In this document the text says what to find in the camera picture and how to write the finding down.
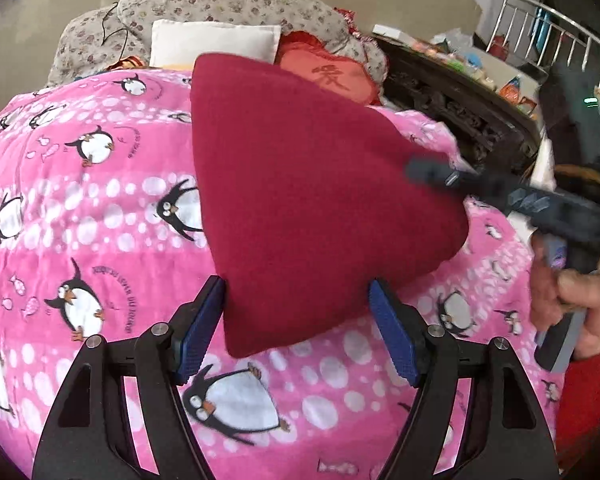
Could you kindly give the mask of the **person's right hand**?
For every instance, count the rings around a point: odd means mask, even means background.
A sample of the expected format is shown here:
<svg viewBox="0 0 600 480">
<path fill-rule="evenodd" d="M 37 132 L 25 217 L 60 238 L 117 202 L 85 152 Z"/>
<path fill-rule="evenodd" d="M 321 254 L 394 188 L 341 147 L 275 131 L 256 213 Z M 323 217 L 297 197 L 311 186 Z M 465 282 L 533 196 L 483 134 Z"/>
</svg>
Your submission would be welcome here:
<svg viewBox="0 0 600 480">
<path fill-rule="evenodd" d="M 556 326 L 567 313 L 585 311 L 585 321 L 574 348 L 577 360 L 600 354 L 600 262 L 597 270 L 581 274 L 573 269 L 553 270 L 548 265 L 542 235 L 530 238 L 533 261 L 530 271 L 530 320 L 539 332 Z"/>
</svg>

